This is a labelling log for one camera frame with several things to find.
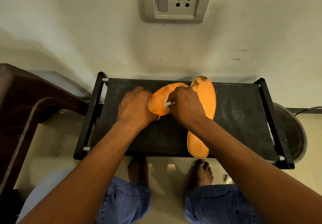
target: black rack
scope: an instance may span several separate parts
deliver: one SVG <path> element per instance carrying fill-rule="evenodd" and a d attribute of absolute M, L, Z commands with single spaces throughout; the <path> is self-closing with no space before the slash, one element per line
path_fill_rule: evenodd
<path fill-rule="evenodd" d="M 146 82 L 150 82 L 150 83 L 158 82 L 158 81 L 153 81 L 153 80 L 150 80 L 150 81 L 141 80 L 141 81 L 144 81 L 145 83 Z M 81 130 L 78 142 L 77 142 L 76 149 L 75 149 L 74 159 L 76 159 L 76 160 L 82 160 L 87 155 L 87 151 L 90 149 L 90 147 L 88 147 L 88 143 L 89 143 L 89 139 L 91 136 L 92 127 L 93 127 L 94 122 L 97 120 L 97 118 L 99 118 L 101 116 L 102 109 L 103 109 L 103 104 L 101 104 L 99 102 L 99 100 L 100 100 L 100 96 L 102 93 L 102 88 L 103 88 L 104 83 L 108 87 L 109 86 L 109 79 L 104 74 L 104 72 L 99 72 L 96 82 L 95 82 L 94 89 L 93 89 L 90 105 L 89 105 L 89 108 L 88 108 L 88 111 L 87 111 L 87 114 L 86 114 L 86 117 L 85 117 L 85 120 L 83 123 L 83 127 L 82 127 L 82 130 Z M 237 86 L 244 85 L 244 84 L 235 84 L 235 83 L 225 83 L 225 84 L 224 83 L 214 83 L 214 86 L 215 85 L 219 86 L 221 84 L 230 85 L 230 86 L 231 85 L 237 85 Z M 260 78 L 256 82 L 254 82 L 254 84 L 258 84 L 258 86 L 257 86 L 258 87 L 258 94 L 259 94 L 259 97 L 261 100 L 262 108 L 265 112 L 266 120 L 267 120 L 267 123 L 270 127 L 272 137 L 273 137 L 273 140 L 275 143 L 274 149 L 275 149 L 276 153 L 278 154 L 278 156 L 280 156 L 280 160 L 277 160 L 274 164 L 280 169 L 294 169 L 295 165 L 294 165 L 294 162 L 293 162 L 292 157 L 290 155 L 289 148 L 286 143 L 285 136 L 284 136 L 284 131 L 283 131 L 282 127 L 280 126 L 280 121 L 279 121 L 279 118 L 277 117 L 277 114 L 275 112 L 275 108 L 274 108 L 271 96 L 269 94 L 265 79 Z M 127 155 L 133 155 L 133 153 L 135 153 L 135 152 L 133 152 L 133 151 L 131 151 L 131 149 L 129 149 L 129 151 L 127 152 Z M 151 153 L 147 154 L 147 156 L 154 156 L 154 155 L 155 154 L 151 154 Z M 189 157 L 186 154 L 185 155 L 177 154 L 176 156 Z"/>

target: glossy floor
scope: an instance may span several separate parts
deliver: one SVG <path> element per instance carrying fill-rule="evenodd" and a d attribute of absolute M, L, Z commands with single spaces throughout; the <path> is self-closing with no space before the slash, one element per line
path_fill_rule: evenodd
<path fill-rule="evenodd" d="M 39 124 L 16 188 L 26 198 L 47 174 L 54 170 L 74 167 L 72 158 L 83 116 L 63 110 Z M 298 115 L 308 137 L 308 150 L 295 170 L 286 172 L 319 194 L 322 194 L 322 114 Z M 124 157 L 116 176 L 128 181 Z M 150 212 L 138 223 L 187 223 L 183 213 L 183 198 L 194 158 L 148 157 L 149 181 L 153 200 Z M 216 159 L 207 159 L 214 175 L 213 184 L 223 184 L 225 170 Z"/>

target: brown plastic chair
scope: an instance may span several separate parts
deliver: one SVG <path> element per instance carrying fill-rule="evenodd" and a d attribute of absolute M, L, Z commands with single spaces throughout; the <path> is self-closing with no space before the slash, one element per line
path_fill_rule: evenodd
<path fill-rule="evenodd" d="M 86 115 L 88 103 L 9 64 L 0 64 L 0 209 L 17 181 L 37 125 L 58 109 Z"/>

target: forearm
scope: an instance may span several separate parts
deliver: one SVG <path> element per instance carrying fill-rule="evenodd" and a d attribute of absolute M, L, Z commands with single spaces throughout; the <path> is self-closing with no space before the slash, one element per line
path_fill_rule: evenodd
<path fill-rule="evenodd" d="M 20 223 L 94 223 L 104 194 L 137 129 L 117 122 Z"/>
<path fill-rule="evenodd" d="M 195 135 L 215 154 L 265 223 L 321 223 L 319 194 L 277 169 L 210 119 L 196 126 Z"/>

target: wire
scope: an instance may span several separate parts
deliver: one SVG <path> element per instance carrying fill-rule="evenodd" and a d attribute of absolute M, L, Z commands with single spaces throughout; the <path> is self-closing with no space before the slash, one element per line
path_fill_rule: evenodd
<path fill-rule="evenodd" d="M 313 108 L 307 108 L 307 109 L 305 109 L 305 110 L 302 110 L 302 111 L 300 111 L 300 112 L 296 113 L 294 116 L 297 116 L 298 114 L 301 114 L 301 113 L 303 113 L 303 112 L 305 112 L 305 111 L 308 111 L 308 110 L 310 110 L 310 109 L 313 109 Z"/>

